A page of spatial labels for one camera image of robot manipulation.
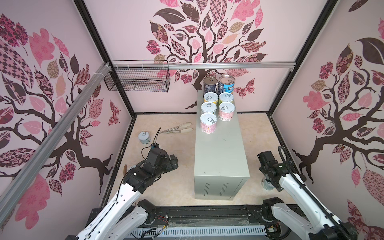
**black wire basket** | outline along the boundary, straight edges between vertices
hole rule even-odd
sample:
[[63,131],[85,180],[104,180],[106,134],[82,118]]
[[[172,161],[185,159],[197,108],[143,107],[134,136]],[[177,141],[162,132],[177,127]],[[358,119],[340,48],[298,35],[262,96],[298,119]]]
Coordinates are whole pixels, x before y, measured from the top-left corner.
[[104,82],[109,91],[118,91],[120,81],[125,91],[168,92],[170,76],[167,60],[112,61],[114,71],[109,72]]

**pink butterfly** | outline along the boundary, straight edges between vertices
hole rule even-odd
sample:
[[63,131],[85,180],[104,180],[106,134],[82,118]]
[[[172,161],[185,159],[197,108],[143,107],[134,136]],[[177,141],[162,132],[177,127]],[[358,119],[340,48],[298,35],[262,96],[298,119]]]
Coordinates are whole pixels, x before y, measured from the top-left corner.
[[120,110],[118,107],[115,107],[115,104],[110,100],[109,101],[109,104],[111,106],[111,110],[112,110],[112,113],[113,115],[109,118],[109,121],[108,121],[108,126],[112,125],[112,124],[117,124],[119,123],[119,113],[120,113]]
[[249,81],[247,83],[245,88],[234,88],[233,91],[235,93],[238,93],[240,97],[244,98],[244,96],[247,93],[253,93],[254,94],[254,92],[253,92],[255,90],[255,88],[253,87],[254,84],[255,84],[255,79],[252,79],[251,81]]

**wallpaper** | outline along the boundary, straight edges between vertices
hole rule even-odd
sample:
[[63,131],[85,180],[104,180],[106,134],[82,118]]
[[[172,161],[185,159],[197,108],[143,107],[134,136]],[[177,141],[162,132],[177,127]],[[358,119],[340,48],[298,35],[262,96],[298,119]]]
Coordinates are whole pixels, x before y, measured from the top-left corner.
[[[60,6],[60,14],[42,17],[52,6]],[[0,62],[3,193],[102,60],[72,2],[19,1],[2,8]],[[1,238],[64,239],[83,229],[100,204],[129,120],[118,93],[99,84],[1,226]]]
[[341,2],[273,115],[309,188],[361,239],[384,239],[383,7]]
[[[153,59],[173,64],[294,61],[324,3],[156,0],[149,4],[114,0],[108,4],[89,1],[87,6],[113,60]],[[108,13],[113,17],[101,17]],[[287,72],[171,70],[168,93],[130,91],[127,95],[136,112],[194,112],[204,77],[229,74],[236,78],[233,94],[238,111],[267,111]],[[157,73],[158,79],[165,76],[165,70]]]

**pink can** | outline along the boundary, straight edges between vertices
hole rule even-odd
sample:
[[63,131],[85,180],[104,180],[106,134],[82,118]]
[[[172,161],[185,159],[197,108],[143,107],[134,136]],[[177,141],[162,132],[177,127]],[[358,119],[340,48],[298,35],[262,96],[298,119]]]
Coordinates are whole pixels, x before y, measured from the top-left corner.
[[200,128],[205,133],[213,133],[216,129],[217,117],[213,113],[204,113],[200,116]]
[[235,105],[230,102],[222,102],[218,106],[218,117],[220,120],[228,122],[232,120],[233,113],[235,112]]

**tin can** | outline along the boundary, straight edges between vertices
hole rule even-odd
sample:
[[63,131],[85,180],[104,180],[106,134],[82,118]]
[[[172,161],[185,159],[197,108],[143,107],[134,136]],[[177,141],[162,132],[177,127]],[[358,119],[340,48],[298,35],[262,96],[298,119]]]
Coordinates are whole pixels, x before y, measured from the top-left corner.
[[217,108],[216,104],[211,103],[211,102],[205,102],[205,103],[201,104],[201,114],[204,114],[204,113],[215,114],[216,108]]
[[230,102],[222,102],[218,106],[218,117],[220,120],[228,122],[232,120],[233,113],[235,112],[235,105]]
[[218,95],[216,93],[205,93],[204,94],[204,102],[211,102],[217,104]]
[[204,78],[204,94],[205,93],[215,93],[217,79],[215,77],[209,76]]
[[232,93],[235,85],[235,78],[229,75],[222,75],[218,79],[217,94]]
[[148,132],[141,132],[139,133],[139,140],[141,144],[148,144],[151,141],[151,138],[149,136]]
[[233,95],[231,93],[220,93],[218,97],[218,104],[220,105],[222,102],[233,103]]
[[216,129],[217,117],[213,113],[204,113],[200,116],[200,128],[204,133],[213,133]]

